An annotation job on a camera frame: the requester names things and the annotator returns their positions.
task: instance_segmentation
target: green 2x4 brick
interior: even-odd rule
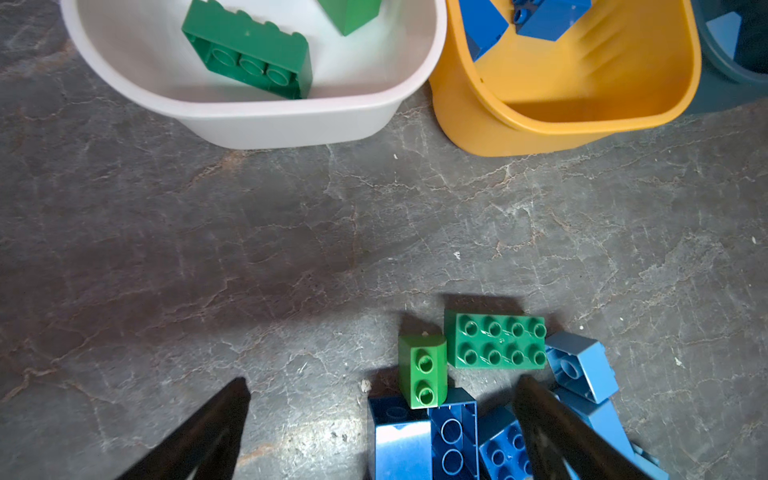
[[[298,32],[229,12],[216,0],[192,0],[181,31],[214,73],[288,99],[310,93],[310,46]]]
[[[448,395],[448,363],[443,335],[401,336],[398,341],[400,391],[411,409],[440,406]]]
[[[457,369],[543,369],[547,364],[540,316],[445,311],[448,363]]]

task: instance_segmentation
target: dark teal bin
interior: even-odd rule
[[[701,40],[701,81],[686,113],[722,111],[768,96],[768,1],[691,0]],[[736,12],[741,29],[733,60],[707,22]]]

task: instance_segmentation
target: plastic bin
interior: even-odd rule
[[[109,85],[222,147],[329,144],[383,128],[445,42],[444,0],[384,0],[342,36],[317,0],[221,0],[310,44],[309,98],[284,100],[208,71],[181,32],[190,0],[61,0],[69,35]]]
[[[565,150],[618,131],[656,127],[688,107],[701,51],[689,0],[594,0],[558,41],[510,28],[472,63],[458,0],[429,78],[446,135],[472,154]],[[509,0],[494,0],[511,15]]]
[[[686,113],[722,111],[768,96],[768,2],[692,0],[703,64],[699,91]],[[720,48],[707,22],[736,12],[741,30],[733,59]]]

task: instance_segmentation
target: light blue lego brick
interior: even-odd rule
[[[464,33],[472,61],[477,61],[496,45],[509,28],[491,0],[458,0],[462,11]]]
[[[597,340],[557,332],[545,340],[545,353],[559,386],[595,403],[619,391],[605,347]]]
[[[632,445],[632,449],[635,453],[637,453],[639,456],[645,458],[650,463],[653,463],[656,466],[659,466],[660,462],[659,459],[651,455],[650,453],[646,452],[645,450],[641,449],[639,446],[635,445],[634,443],[630,442],[630,445]]]
[[[664,470],[659,468],[658,465],[655,465],[653,462],[649,461],[647,458],[638,453],[634,454],[634,464],[637,465],[637,467],[642,470],[645,475],[651,477],[652,480],[669,480],[670,478],[670,474],[666,473]]]
[[[432,423],[402,396],[368,399],[372,480],[432,480]]]
[[[520,423],[501,406],[478,420],[480,459],[491,480],[524,480],[533,474]]]
[[[613,402],[608,399],[597,404],[583,399],[573,392],[563,388],[556,388],[555,394],[568,408],[570,408],[584,423],[594,430],[609,445],[615,448],[624,457],[632,460],[634,450],[629,443],[621,420],[616,413]]]
[[[707,22],[707,29],[712,34],[725,55],[733,60],[736,55],[736,45],[739,42],[741,15],[736,12],[726,13]]]
[[[558,40],[592,8],[591,0],[513,0],[518,35]]]
[[[432,477],[478,480],[478,404],[464,389],[448,389],[445,402],[427,409],[432,420]]]

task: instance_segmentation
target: gray marble floor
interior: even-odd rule
[[[0,41],[0,478],[113,478],[245,376],[238,478],[360,479],[368,382],[446,303],[602,341],[673,478],[765,476],[768,101],[486,159],[424,87],[364,141],[237,152],[112,91],[55,2]],[[517,378],[450,375],[482,409]]]

